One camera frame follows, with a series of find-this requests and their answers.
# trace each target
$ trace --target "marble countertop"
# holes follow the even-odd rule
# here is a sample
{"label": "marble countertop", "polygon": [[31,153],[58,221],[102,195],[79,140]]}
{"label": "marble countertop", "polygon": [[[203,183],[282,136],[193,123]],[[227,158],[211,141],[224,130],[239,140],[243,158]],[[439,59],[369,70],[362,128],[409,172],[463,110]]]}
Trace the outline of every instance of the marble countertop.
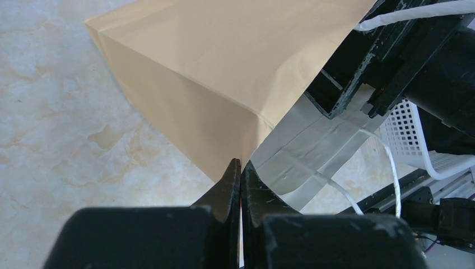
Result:
{"label": "marble countertop", "polygon": [[[80,208],[189,205],[213,185],[128,104],[83,25],[128,2],[0,2],[0,268],[40,268]],[[390,184],[387,159],[371,138],[334,179],[364,198]],[[303,212],[347,206],[326,186]]]}

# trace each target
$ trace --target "white plastic basket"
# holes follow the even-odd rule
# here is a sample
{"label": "white plastic basket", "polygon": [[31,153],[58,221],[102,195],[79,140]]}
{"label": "white plastic basket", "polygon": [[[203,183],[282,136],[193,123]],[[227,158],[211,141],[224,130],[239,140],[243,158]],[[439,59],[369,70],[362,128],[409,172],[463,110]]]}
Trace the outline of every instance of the white plastic basket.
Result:
{"label": "white plastic basket", "polygon": [[475,165],[475,156],[428,151],[417,106],[408,100],[399,103],[381,125],[383,140],[391,147],[394,160],[425,169],[441,180]]}

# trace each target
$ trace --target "white cable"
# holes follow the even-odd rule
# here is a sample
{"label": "white cable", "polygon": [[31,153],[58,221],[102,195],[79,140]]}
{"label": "white cable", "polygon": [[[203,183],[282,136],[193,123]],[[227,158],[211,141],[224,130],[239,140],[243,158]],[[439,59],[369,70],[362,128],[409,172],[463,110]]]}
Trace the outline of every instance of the white cable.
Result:
{"label": "white cable", "polygon": [[358,206],[358,203],[355,201],[355,199],[353,199],[353,197],[351,196],[351,194],[345,190],[340,184],[338,184],[336,181],[334,181],[333,179],[329,178],[329,177],[326,177],[325,175],[321,174],[321,173],[318,173],[316,172],[314,174],[315,177],[321,177],[322,179],[325,180],[326,184],[332,186],[333,188],[337,189],[339,192],[341,192],[345,197],[346,197],[346,200],[348,200],[348,202],[350,202],[351,206],[353,207],[353,209],[355,210],[355,212],[358,214],[358,215],[364,215],[363,214],[363,211],[361,211],[361,208]]}
{"label": "white cable", "polygon": [[446,15],[460,15],[475,12],[475,0],[456,0],[443,3],[428,4],[427,6],[413,7],[406,10],[397,10],[391,13],[377,15],[374,18],[357,24],[356,31],[369,31],[379,26],[393,24],[399,21],[415,18],[430,18]]}
{"label": "white cable", "polygon": [[391,172],[393,173],[394,195],[395,195],[395,200],[396,200],[396,217],[401,217],[401,187],[399,186],[398,173],[396,171],[396,163],[394,162],[391,148],[377,134],[370,132],[366,129],[360,129],[360,131],[369,136],[373,136],[374,138],[376,138],[384,146],[384,149],[386,150],[386,153],[388,154],[389,161],[391,162]]}
{"label": "white cable", "polygon": [[324,174],[322,174],[318,171],[317,172],[313,171],[312,169],[310,169],[305,164],[299,162],[297,157],[295,157],[290,152],[287,152],[286,150],[282,150],[282,152],[285,154],[285,156],[289,157],[294,164],[299,165],[302,168],[304,168],[305,170],[307,170],[308,172],[312,173],[313,176],[317,178],[317,180],[318,180],[318,178],[320,178],[320,179],[322,179],[322,180],[319,180],[320,182],[323,181],[324,183],[332,186],[333,188],[335,188],[339,192],[341,192],[341,194],[343,194],[346,197],[348,202],[350,202],[350,204],[353,207],[353,209],[355,210],[355,212],[358,215],[363,215],[363,211],[361,211],[361,208],[358,206],[358,203],[355,201],[355,199],[353,199],[351,194],[347,190],[345,190],[341,185],[339,185],[336,181],[334,181],[333,179],[327,177],[326,175],[324,175]]}

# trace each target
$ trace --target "paper bag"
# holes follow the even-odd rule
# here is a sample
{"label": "paper bag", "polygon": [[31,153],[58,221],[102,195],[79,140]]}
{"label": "paper bag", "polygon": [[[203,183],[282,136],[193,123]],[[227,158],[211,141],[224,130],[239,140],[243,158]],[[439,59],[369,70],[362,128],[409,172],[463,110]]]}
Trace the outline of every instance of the paper bag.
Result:
{"label": "paper bag", "polygon": [[212,180],[245,164],[374,0],[142,0],[86,21],[130,103]]}

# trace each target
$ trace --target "black plastic part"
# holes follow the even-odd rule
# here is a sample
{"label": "black plastic part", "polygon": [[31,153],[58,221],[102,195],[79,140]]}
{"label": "black plastic part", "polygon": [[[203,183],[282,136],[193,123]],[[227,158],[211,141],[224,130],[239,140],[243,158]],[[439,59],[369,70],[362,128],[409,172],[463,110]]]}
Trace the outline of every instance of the black plastic part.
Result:
{"label": "black plastic part", "polygon": [[445,125],[475,137],[475,30],[460,27],[404,96]]}
{"label": "black plastic part", "polygon": [[437,235],[442,245],[475,253],[475,201],[449,198],[441,199],[440,205],[407,202],[402,218],[414,231]]}
{"label": "black plastic part", "polygon": [[[381,0],[365,19],[433,2]],[[441,16],[352,31],[305,95],[332,119],[365,83],[376,89],[362,109],[371,118],[386,115],[406,96],[447,126],[475,137],[475,35],[465,28],[472,18]]]}
{"label": "black plastic part", "polygon": [[369,103],[373,105],[373,108],[368,112],[370,117],[386,114],[401,101],[403,91],[431,57],[455,33],[461,20],[461,16],[454,15],[429,18],[422,24],[399,56],[404,60],[404,64],[382,91],[371,97]]}
{"label": "black plastic part", "polygon": [[248,163],[241,176],[244,264],[255,268],[427,268],[409,227],[393,216],[305,216]]}
{"label": "black plastic part", "polygon": [[44,268],[427,268],[392,216],[304,216],[231,161],[190,207],[90,208],[65,224]]}
{"label": "black plastic part", "polygon": [[264,268],[427,268],[412,231],[389,215],[269,215],[263,230]]}
{"label": "black plastic part", "polygon": [[268,268],[266,236],[262,221],[268,214],[300,215],[272,192],[248,162],[241,175],[244,265],[246,269]]}
{"label": "black plastic part", "polygon": [[[365,19],[430,2],[377,1]],[[414,21],[402,21],[368,33],[351,31],[307,88],[305,95],[323,115],[332,119],[346,109],[362,83],[380,89],[401,66],[401,61],[395,58],[414,24]]]}
{"label": "black plastic part", "polygon": [[240,161],[190,207],[87,208],[64,225],[44,268],[234,268]]}

